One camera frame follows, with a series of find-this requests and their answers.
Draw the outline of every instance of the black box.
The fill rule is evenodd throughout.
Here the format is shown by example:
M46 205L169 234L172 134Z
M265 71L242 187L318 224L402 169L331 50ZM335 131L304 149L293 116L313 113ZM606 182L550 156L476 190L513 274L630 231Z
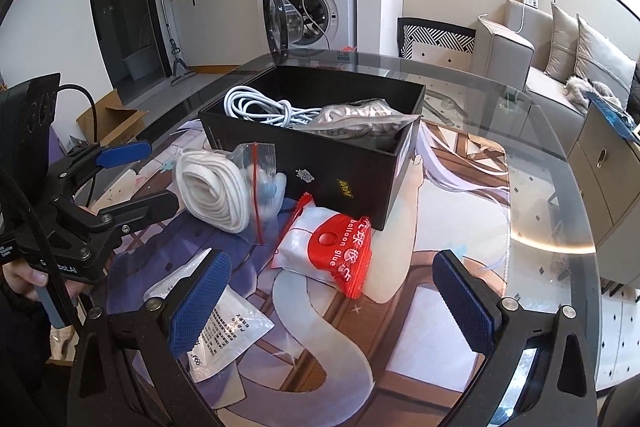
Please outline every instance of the black box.
M298 66L276 66L244 79L242 84L273 100L289 100L299 108L383 98L404 114L421 114L424 99L420 84ZM371 140L365 140L363 146L356 140L335 140L230 118L225 114L225 94L200 111L213 149L232 151L241 143L273 143L278 172L287 175L287 197L298 199L309 192L318 206L354 218L368 216L375 229L384 228L412 156L409 153L415 148L418 121L393 138L383 139L385 150L380 150L372 147Z

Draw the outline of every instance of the fur blanket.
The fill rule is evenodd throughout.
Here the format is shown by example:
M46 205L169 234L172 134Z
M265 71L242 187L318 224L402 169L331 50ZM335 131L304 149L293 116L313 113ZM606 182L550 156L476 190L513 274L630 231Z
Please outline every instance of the fur blanket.
M600 95L607 102L617 105L622 109L620 100L615 97L612 90L607 84L602 82L594 82L592 80L579 78L578 76L570 76L564 86L564 95L566 99L578 110L580 114L586 115L589 110L589 99L584 93L593 91Z

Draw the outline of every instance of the bolt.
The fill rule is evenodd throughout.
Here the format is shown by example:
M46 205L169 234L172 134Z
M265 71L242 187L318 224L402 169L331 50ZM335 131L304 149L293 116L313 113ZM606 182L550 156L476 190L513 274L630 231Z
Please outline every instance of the bolt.
M159 297L151 297L145 302L145 308L150 312L160 309L160 306L162 306L162 299Z
M511 297L505 297L504 299L502 299L501 302L502 302L502 307L505 310L508 310L510 312L514 312L520 307L520 305L518 304L518 301L516 301L516 299Z
M102 315L102 308L100 308L100 306L96 306L95 308L91 308L91 309L89 310L89 313L88 313L88 315L87 315L87 316L88 316L90 319L95 320L95 319L97 319L98 317L100 317L100 315Z
M575 310L571 308L571 306L562 306L562 315L564 315L568 319L574 319Z

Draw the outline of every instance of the drawer handle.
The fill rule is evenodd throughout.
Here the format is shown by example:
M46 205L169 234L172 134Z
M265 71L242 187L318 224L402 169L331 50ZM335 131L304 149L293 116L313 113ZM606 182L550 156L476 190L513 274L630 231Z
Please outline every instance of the drawer handle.
M609 156L609 153L607 153L606 149L603 149L602 151L600 151L600 156L598 157L598 163L596 163L596 167L598 169L604 165L604 162L607 161L608 156Z

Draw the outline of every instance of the anime desk mat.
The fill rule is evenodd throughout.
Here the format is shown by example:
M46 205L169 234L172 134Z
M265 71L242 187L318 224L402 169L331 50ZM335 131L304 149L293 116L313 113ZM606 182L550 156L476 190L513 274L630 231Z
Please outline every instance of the anime desk mat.
M232 260L231 288L275 324L220 373L197 384L225 425L437 425L482 357L471 352L433 285L431 262L448 248L504 295L509 179L498 144L446 126L420 125L422 146L433 155L429 162L417 157L410 163L385 230L373 236L360 298L272 269L273 247L249 245L181 211L124 238L108 274L108 311L138 309L149 287L203 249L218 248ZM117 179L93 209L165 188L176 191L177 153L207 145L197 128L172 135L155 156ZM434 158L458 181L487 188L443 188L426 170ZM285 200L280 227L294 206Z

